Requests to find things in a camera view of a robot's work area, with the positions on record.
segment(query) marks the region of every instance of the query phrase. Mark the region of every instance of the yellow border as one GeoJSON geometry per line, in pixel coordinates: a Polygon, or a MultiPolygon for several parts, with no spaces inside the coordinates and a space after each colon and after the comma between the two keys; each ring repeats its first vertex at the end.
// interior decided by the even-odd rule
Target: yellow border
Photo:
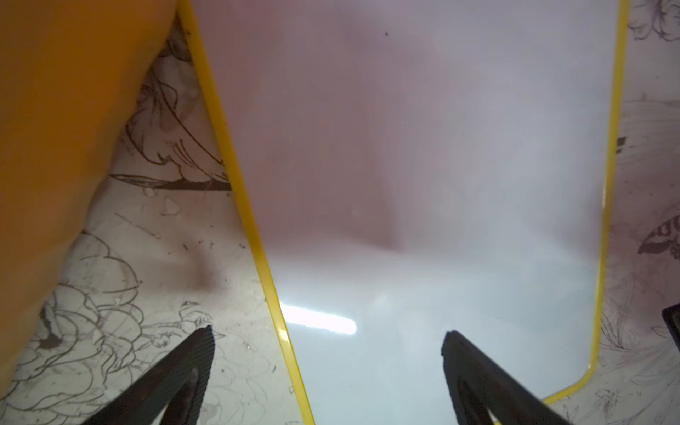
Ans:
{"type": "Polygon", "coordinates": [[[279,305],[279,297],[276,295],[274,281],[271,278],[269,264],[267,264],[267,258],[265,257],[265,249],[262,246],[252,208],[250,207],[250,200],[245,191],[241,168],[236,159],[236,151],[234,151],[234,145],[231,141],[231,136],[229,135],[222,104],[220,103],[217,87],[215,86],[215,81],[213,80],[210,66],[208,65],[208,59],[205,55],[205,50],[203,49],[203,41],[199,34],[199,26],[196,22],[196,16],[194,15],[190,0],[179,0],[177,12],[180,15],[182,26],[184,27],[184,35],[186,36],[186,41],[189,45],[189,50],[191,51],[196,74],[199,77],[199,83],[201,85],[201,91],[203,92],[208,115],[220,145],[220,150],[222,151],[224,166],[233,188],[236,207],[239,210],[243,228],[245,229],[248,241],[250,242],[250,249],[253,253],[253,259],[255,260],[255,267],[260,276],[260,282],[262,282],[262,289],[265,292],[269,313],[271,314],[271,319],[274,322],[274,328],[276,329],[276,334],[279,337],[279,343],[281,344],[281,351],[284,353],[284,360],[288,367],[288,374],[290,375],[290,381],[295,390],[295,396],[300,405],[302,419],[305,422],[305,425],[314,425],[314,417],[311,414],[311,408],[309,407],[309,401],[307,400],[305,385],[302,382],[302,376],[300,375],[297,360],[295,360],[293,346],[290,344],[290,339],[288,338],[288,329],[286,328],[284,315],[281,312],[281,306],[279,305]]]}
{"type": "Polygon", "coordinates": [[[611,223],[611,204],[614,195],[614,170],[616,168],[616,139],[619,134],[619,112],[621,93],[624,85],[624,65],[626,64],[626,37],[628,36],[629,0],[619,0],[619,22],[614,54],[614,76],[611,88],[611,112],[609,114],[609,145],[607,148],[607,170],[605,172],[605,192],[602,194],[602,235],[600,236],[600,262],[597,269],[597,289],[595,293],[595,321],[593,342],[590,349],[590,363],[585,375],[571,387],[553,394],[543,400],[552,404],[561,398],[582,389],[595,373],[600,351],[600,321],[602,320],[602,299],[605,296],[605,275],[607,274],[607,250],[609,249],[609,225],[611,223]]]}
{"type": "MultiPolygon", "coordinates": [[[[611,115],[609,117],[607,170],[605,173],[605,190],[602,198],[603,218],[602,235],[600,237],[600,262],[598,264],[597,272],[595,318],[590,363],[585,375],[577,383],[564,389],[563,391],[558,392],[557,394],[546,398],[544,401],[547,404],[554,403],[557,400],[573,394],[584,387],[595,372],[595,366],[597,365],[598,361],[602,298],[604,296],[605,289],[607,249],[609,247],[609,225],[611,221],[611,207],[613,199],[616,139],[618,136],[619,111],[621,109],[622,86],[624,81],[628,8],[629,0],[619,0],[619,20],[614,58],[611,115]]],[[[252,208],[250,207],[250,200],[248,199],[248,194],[245,191],[245,184],[243,182],[243,176],[237,161],[236,151],[234,150],[234,146],[229,135],[226,118],[222,110],[222,104],[220,103],[220,98],[217,94],[217,88],[210,71],[207,56],[203,49],[203,42],[201,40],[198,23],[191,5],[191,0],[179,0],[177,10],[180,15],[180,19],[182,20],[184,35],[186,36],[186,40],[194,61],[194,66],[196,67],[196,73],[199,77],[199,83],[201,85],[201,91],[203,92],[208,114],[220,145],[220,150],[222,151],[226,171],[233,187],[236,206],[241,215],[241,221],[243,222],[245,233],[248,236],[248,240],[250,241],[253,259],[255,260],[255,267],[257,268],[258,274],[260,276],[260,281],[262,282],[262,289],[264,290],[265,297],[267,298],[269,312],[274,322],[276,333],[279,337],[281,350],[284,353],[284,359],[286,361],[286,366],[288,367],[288,373],[290,374],[290,380],[295,390],[298,404],[300,405],[300,411],[302,413],[305,425],[314,425],[314,417],[311,414],[311,407],[309,406],[309,400],[307,399],[305,385],[302,381],[302,376],[300,375],[300,369],[298,368],[297,360],[295,359],[293,346],[291,345],[290,339],[288,338],[288,329],[286,328],[286,322],[284,321],[284,316],[281,312],[281,306],[279,305],[279,297],[276,294],[276,288],[274,287],[274,281],[271,277],[269,264],[267,263],[267,258],[265,256],[265,250],[262,246],[262,241],[260,240],[257,225],[255,224],[252,208]]]]}

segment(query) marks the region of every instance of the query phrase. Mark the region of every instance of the yellow fabric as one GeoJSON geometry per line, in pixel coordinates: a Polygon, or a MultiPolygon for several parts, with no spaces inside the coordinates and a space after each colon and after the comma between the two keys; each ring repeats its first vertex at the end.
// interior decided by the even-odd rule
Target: yellow fabric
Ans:
{"type": "Polygon", "coordinates": [[[0,396],[175,2],[0,1],[0,396]]]}

